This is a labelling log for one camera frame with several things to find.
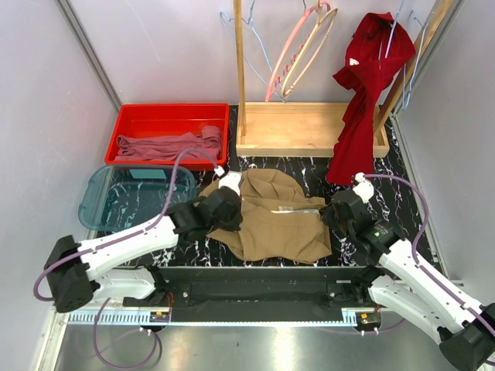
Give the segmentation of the wooden rack base tray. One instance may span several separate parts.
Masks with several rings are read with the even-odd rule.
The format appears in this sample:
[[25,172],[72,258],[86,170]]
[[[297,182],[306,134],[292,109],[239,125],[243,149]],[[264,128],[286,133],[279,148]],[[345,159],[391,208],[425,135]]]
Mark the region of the wooden rack base tray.
[[346,103],[247,102],[237,156],[332,158],[346,110]]

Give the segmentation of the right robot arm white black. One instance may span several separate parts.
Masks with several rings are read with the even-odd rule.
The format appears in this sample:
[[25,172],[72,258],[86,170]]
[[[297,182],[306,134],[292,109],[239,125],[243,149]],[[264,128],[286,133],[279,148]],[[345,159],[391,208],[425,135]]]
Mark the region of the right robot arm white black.
[[351,297],[391,309],[428,335],[457,370],[478,370],[494,354],[494,305],[484,305],[415,255],[412,243],[386,220],[367,210],[368,191],[336,193],[320,213],[357,249],[364,269]]

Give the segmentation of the aluminium rail frame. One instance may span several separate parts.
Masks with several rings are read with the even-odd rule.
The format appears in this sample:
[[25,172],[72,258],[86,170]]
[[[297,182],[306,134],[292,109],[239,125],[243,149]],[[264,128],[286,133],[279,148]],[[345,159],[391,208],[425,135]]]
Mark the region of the aluminium rail frame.
[[43,346],[38,370],[53,370],[69,324],[130,326],[157,332],[179,327],[351,328],[356,335],[387,332],[394,312],[434,340],[447,338],[446,317],[401,281],[380,276],[375,284],[320,279],[175,279],[146,299],[96,302],[60,315]]

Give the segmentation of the wooden rack post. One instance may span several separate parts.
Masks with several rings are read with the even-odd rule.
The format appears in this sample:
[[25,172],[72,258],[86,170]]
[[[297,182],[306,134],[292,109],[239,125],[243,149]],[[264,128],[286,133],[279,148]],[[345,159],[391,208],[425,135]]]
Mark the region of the wooden rack post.
[[414,42],[415,55],[401,68],[384,103],[376,114],[374,118],[375,133],[378,133],[382,129],[397,104],[408,106],[419,62],[454,5],[455,1],[453,0],[435,1],[424,19],[421,19],[413,10],[410,11],[406,18],[405,29],[409,31],[410,29],[420,28]]
[[246,135],[246,114],[245,114],[245,84],[244,84],[244,44],[243,44],[243,27],[241,14],[241,0],[233,0],[234,8],[234,34],[236,43],[237,58],[237,81],[239,92],[238,104],[238,133],[241,140]]

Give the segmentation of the right wooden rack post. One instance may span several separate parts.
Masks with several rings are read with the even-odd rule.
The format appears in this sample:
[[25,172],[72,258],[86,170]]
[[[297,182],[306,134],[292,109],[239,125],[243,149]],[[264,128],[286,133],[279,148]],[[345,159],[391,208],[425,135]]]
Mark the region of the right wooden rack post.
[[375,133],[378,133],[382,129],[397,104],[408,106],[419,62],[454,5],[455,1],[453,0],[435,1],[424,19],[421,19],[413,10],[410,11],[406,18],[405,29],[409,31],[410,29],[420,28],[414,42],[415,55],[401,68],[384,103],[376,114],[374,118]]

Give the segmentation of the mauve pink garment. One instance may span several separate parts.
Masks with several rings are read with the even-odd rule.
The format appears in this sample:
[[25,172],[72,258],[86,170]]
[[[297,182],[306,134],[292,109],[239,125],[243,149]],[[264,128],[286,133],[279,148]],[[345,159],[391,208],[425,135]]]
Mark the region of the mauve pink garment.
[[181,135],[165,135],[152,138],[132,138],[119,135],[116,140],[118,161],[166,161],[173,162],[185,150],[192,149],[183,161],[218,159],[222,147],[219,128],[206,126],[199,134],[187,132]]

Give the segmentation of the left wooden rack post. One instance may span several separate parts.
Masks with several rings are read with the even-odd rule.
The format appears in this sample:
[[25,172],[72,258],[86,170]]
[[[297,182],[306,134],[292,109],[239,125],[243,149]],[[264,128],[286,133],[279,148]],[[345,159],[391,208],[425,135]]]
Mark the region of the left wooden rack post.
[[241,0],[233,0],[234,8],[234,34],[236,43],[237,58],[237,81],[239,92],[238,104],[238,133],[241,140],[246,135],[246,114],[245,114],[245,84],[244,84],[244,44],[243,44],[243,27],[241,14]]

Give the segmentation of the tan brown garment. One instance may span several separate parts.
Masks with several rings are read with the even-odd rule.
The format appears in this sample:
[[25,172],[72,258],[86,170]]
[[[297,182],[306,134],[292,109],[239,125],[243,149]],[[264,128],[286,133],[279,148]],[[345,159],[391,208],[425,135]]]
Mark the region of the tan brown garment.
[[326,200],[307,198],[290,175],[273,168],[243,171],[240,196],[240,229],[216,229],[208,234],[226,244],[237,259],[283,257],[313,264],[332,254],[329,228],[319,214]]

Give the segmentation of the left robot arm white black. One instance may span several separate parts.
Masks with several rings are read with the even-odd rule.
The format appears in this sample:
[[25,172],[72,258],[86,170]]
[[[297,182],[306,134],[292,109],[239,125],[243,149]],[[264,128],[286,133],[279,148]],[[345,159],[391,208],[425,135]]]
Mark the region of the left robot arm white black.
[[59,313],[69,313],[99,298],[132,298],[151,306],[164,302],[167,287],[150,268],[134,271],[119,265],[153,251],[193,242],[217,229],[239,230],[241,195],[225,185],[208,196],[177,203],[164,215],[100,239],[58,239],[42,278]]

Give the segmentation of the teal transparent plastic tub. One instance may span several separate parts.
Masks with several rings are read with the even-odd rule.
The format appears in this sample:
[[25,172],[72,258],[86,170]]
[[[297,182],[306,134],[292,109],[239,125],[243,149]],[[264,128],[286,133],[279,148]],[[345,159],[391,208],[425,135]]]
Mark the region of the teal transparent plastic tub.
[[144,223],[162,212],[168,194],[171,203],[196,197],[192,172],[179,167],[172,181],[172,166],[154,168],[106,165],[89,179],[78,208],[83,226],[99,233],[115,233]]

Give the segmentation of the black marble pattern mat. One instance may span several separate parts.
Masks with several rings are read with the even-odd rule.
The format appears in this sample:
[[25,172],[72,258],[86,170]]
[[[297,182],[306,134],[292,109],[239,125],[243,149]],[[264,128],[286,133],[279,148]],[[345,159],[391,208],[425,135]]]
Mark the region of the black marble pattern mat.
[[[408,173],[401,155],[401,149],[391,123],[385,131],[390,151],[385,158],[374,161],[376,172],[396,175],[407,179]],[[323,197],[329,200],[341,188],[325,180],[329,161],[326,158],[267,158],[239,157],[234,144],[229,144],[227,167],[234,171],[249,168],[276,168],[293,177],[302,187],[306,196]],[[375,193],[368,209],[375,217],[387,220],[399,227],[409,239],[414,239],[423,224],[415,193],[410,187],[390,179],[375,179]],[[318,260],[317,267],[355,265],[355,247],[339,233],[331,233],[332,254]],[[240,267],[243,261],[237,259],[228,247],[210,238],[192,243],[180,243],[172,249],[157,250],[127,263],[129,267],[153,265],[157,267]]]

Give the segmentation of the red pleated skirt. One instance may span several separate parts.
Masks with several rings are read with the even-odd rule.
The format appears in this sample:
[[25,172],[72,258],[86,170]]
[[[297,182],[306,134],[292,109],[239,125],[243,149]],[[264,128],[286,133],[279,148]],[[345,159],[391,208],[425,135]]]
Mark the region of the red pleated skirt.
[[374,110],[395,74],[415,55],[407,31],[398,23],[390,53],[384,54],[394,21],[391,13],[367,13],[346,49],[344,67],[335,81],[355,95],[343,115],[344,128],[334,146],[326,181],[348,186],[359,172],[374,171]]

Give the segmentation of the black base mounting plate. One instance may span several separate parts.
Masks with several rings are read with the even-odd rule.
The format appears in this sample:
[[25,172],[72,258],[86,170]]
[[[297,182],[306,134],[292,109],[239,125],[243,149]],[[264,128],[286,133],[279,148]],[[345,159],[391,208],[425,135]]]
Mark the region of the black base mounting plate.
[[125,298],[125,307],[172,306],[174,323],[326,322],[340,311],[373,303],[357,287],[362,267],[164,267],[152,268],[163,287],[147,301]]

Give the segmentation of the pink plastic hanger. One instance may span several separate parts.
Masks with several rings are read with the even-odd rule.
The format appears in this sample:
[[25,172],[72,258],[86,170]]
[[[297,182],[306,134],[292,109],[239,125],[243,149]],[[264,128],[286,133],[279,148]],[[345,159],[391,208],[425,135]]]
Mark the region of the pink plastic hanger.
[[278,95],[287,100],[322,52],[333,30],[339,9],[316,1],[305,9],[283,45],[271,73],[265,102]]

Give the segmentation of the light blue wire hanger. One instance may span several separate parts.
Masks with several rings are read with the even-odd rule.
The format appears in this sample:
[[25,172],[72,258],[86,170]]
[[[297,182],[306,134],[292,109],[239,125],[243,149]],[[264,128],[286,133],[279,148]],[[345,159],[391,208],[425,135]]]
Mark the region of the light blue wire hanger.
[[401,4],[399,5],[399,8],[395,13],[394,21],[392,22],[391,31],[390,31],[390,34],[389,34],[389,37],[387,40],[387,46],[386,46],[386,50],[385,50],[385,54],[384,54],[384,59],[387,59],[389,56],[390,49],[391,49],[391,43],[392,43],[392,39],[394,36],[394,31],[395,31],[396,26],[398,24],[398,18],[399,18],[399,15],[401,14],[401,10],[403,9],[404,3],[405,3],[405,0],[401,0]]

